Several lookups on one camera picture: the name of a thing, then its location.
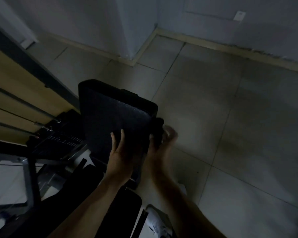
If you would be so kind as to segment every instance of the person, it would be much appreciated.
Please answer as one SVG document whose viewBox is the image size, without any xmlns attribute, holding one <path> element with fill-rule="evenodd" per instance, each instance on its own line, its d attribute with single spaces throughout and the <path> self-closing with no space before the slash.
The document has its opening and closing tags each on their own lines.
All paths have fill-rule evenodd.
<svg viewBox="0 0 298 238">
<path fill-rule="evenodd" d="M 171 148 L 177 140 L 178 134 L 170 126 L 164 126 L 164 130 L 163 142 L 158 148 L 154 145 L 153 135 L 150 135 L 145 163 L 149 168 L 156 190 L 167 206 L 167 214 L 174 229 L 173 237 L 225 237 L 171 179 L 166 166 L 170 159 Z M 112 148 L 103 180 L 49 235 L 49 238 L 95 237 L 118 190 L 129 180 L 133 171 L 132 159 L 124 153 L 124 131 L 121 130 L 121 139 L 118 146 L 113 133 L 111 133 L 111 138 Z M 171 234 L 164 229 L 158 213 L 152 208 L 148 208 L 148 212 L 147 219 L 151 220 L 150 223 L 153 223 L 152 219 L 156 220 L 153 231 L 157 237 L 170 237 Z"/>
</svg>

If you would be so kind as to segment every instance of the white wall socket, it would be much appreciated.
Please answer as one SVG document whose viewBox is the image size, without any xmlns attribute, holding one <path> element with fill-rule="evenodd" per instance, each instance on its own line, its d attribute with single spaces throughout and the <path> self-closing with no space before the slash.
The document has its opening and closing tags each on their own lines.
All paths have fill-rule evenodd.
<svg viewBox="0 0 298 238">
<path fill-rule="evenodd" d="M 244 19 L 245 15 L 246 15 L 246 12 L 237 11 L 233 20 L 234 21 L 242 21 Z"/>
</svg>

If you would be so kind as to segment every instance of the beige baseboard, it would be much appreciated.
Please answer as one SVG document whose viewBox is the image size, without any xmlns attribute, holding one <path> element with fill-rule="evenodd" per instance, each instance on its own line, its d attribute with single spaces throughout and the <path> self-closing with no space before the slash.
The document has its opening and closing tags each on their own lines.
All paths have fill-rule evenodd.
<svg viewBox="0 0 298 238">
<path fill-rule="evenodd" d="M 268 55 L 263 54 L 263 53 L 253 52 L 253 51 L 242 49 L 242 48 L 235 47 L 235 46 L 228 46 L 228 45 L 224 45 L 224 44 L 219 44 L 219 43 L 207 41 L 207 40 L 204 40 L 204 39 L 200 39 L 200 38 L 197 38 L 197 37 L 192 37 L 192 36 L 188 36 L 188 35 L 184 35 L 184 34 L 174 33 L 174 32 L 171 32 L 171 31 L 164 30 L 164 29 L 160 29 L 160 28 L 156 28 L 151 33 L 151 35 L 143 43 L 140 50 L 138 51 L 138 53 L 135 55 L 134 59 L 132 59 L 132 60 L 124 59 L 124 58 L 120 57 L 119 55 L 116 55 L 116 54 L 113 54 L 113 53 L 108 53 L 108 52 L 102 51 L 100 49 L 97 49 L 95 47 L 91 47 L 91 46 L 88 46 L 88 45 L 77 43 L 77 42 L 68 40 L 64 37 L 61 37 L 61 36 L 57 36 L 57 35 L 52 35 L 52 36 L 54 38 L 56 38 L 57 40 L 59 40 L 63 43 L 66 43 L 68 45 L 72 45 L 72 46 L 84 49 L 86 51 L 93 52 L 93 53 L 96 53 L 98 55 L 105 56 L 107 58 L 119 61 L 123 64 L 127 64 L 127 65 L 133 67 L 137 63 L 139 58 L 142 56 L 143 52 L 147 49 L 147 47 L 149 46 L 149 44 L 151 43 L 151 41 L 154 39 L 154 37 L 156 35 L 169 37 L 169 38 L 180 40 L 180 41 L 187 42 L 187 43 L 190 43 L 190 44 L 195 44 L 195 45 L 198 45 L 198 46 L 201 46 L 201 47 L 206 47 L 206 48 L 210 48 L 210 49 L 213 49 L 213 50 L 218 50 L 218 51 L 221 51 L 221 52 L 225 52 L 225 53 L 237 55 L 237 56 L 240 56 L 240 57 L 248 58 L 250 60 L 254 60 L 254 61 L 258 61 L 258 62 L 262 62 L 262 63 L 266 63 L 266 64 L 270 64 L 270 65 L 274 65 L 274 66 L 278 66 L 278 67 L 281 67 L 281 68 L 286 68 L 286 69 L 298 72 L 298 63 L 294 62 L 294 61 L 289 61 L 289 60 L 284 60 L 282 58 L 268 56 Z"/>
</svg>

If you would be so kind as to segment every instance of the shoe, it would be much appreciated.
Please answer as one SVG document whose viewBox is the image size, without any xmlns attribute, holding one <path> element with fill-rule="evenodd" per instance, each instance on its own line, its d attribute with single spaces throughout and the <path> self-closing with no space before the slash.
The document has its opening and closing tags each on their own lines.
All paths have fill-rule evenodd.
<svg viewBox="0 0 298 238">
<path fill-rule="evenodd" d="M 172 230 L 164 224 L 158 212 L 152 207 L 147 207 L 148 216 L 146 224 L 154 232 L 157 238 L 172 237 Z"/>
</svg>

